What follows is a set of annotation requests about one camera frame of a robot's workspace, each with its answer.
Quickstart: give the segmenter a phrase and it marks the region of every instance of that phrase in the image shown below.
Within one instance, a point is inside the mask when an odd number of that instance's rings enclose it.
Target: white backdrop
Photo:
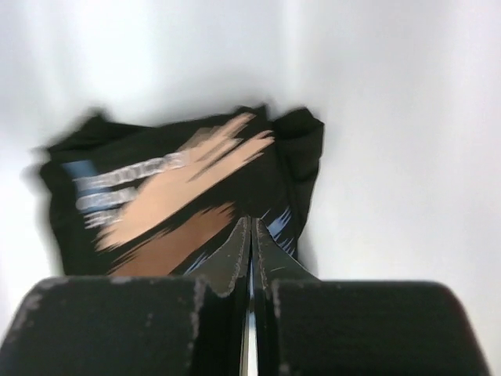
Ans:
[[[56,273],[31,147],[95,105],[146,125],[267,100],[326,122],[309,265],[449,285],[501,374],[501,2],[0,0],[0,17],[0,333]]]

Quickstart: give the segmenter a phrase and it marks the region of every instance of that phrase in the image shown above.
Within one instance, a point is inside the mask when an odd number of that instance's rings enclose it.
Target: peach brush stroke design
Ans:
[[[135,239],[261,156],[261,151],[274,142],[271,131],[260,132],[243,143],[233,138],[253,117],[242,114],[233,118],[189,151],[187,166],[165,170],[145,181],[136,199],[122,207],[118,222],[99,232],[97,249],[112,250]]]

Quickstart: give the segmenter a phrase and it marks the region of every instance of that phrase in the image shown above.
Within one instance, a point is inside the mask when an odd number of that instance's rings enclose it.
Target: folded shirt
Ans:
[[[297,258],[323,123],[239,107],[158,127],[88,116],[45,148],[39,176],[66,275],[164,276],[198,267],[242,215]]]

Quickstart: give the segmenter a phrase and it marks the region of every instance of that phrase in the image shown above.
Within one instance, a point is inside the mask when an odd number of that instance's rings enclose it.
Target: graphic print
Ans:
[[[108,274],[168,275],[234,220],[236,203],[227,202],[203,208],[178,226],[160,226],[260,157],[274,142],[272,131],[249,139],[236,138],[253,117],[241,114],[222,126],[201,128],[174,153],[101,175],[91,161],[64,165],[77,185],[76,207],[84,216],[85,228],[98,230],[97,252],[112,252],[129,243],[132,247],[113,256]],[[138,179],[144,179],[139,186],[131,184]],[[208,256],[202,252],[189,269],[198,267]]]
[[[162,230],[117,259],[113,276],[168,275],[233,219],[232,205],[199,211],[177,229]]]
[[[273,143],[271,131],[258,133],[243,143],[233,138],[252,117],[235,117],[190,148],[187,166],[167,169],[147,179],[138,188],[135,199],[121,208],[117,221],[99,232],[98,249],[119,247],[151,230],[261,156],[261,151]]]
[[[265,220],[268,213],[269,210],[261,217],[261,219]],[[290,237],[282,239],[282,237],[283,230],[286,228],[287,223],[289,223],[291,218],[292,213],[290,212],[290,208],[287,207],[281,215],[273,219],[271,224],[267,225],[268,231],[273,240],[279,245],[279,247],[287,252],[288,255],[292,255],[294,253],[294,239]]]

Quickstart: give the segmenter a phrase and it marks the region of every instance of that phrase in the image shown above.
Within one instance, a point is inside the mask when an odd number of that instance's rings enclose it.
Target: fabric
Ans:
[[[94,113],[46,147],[39,170],[65,274],[186,273],[246,214],[296,258],[322,141],[305,108],[275,122],[240,107],[153,128]]]

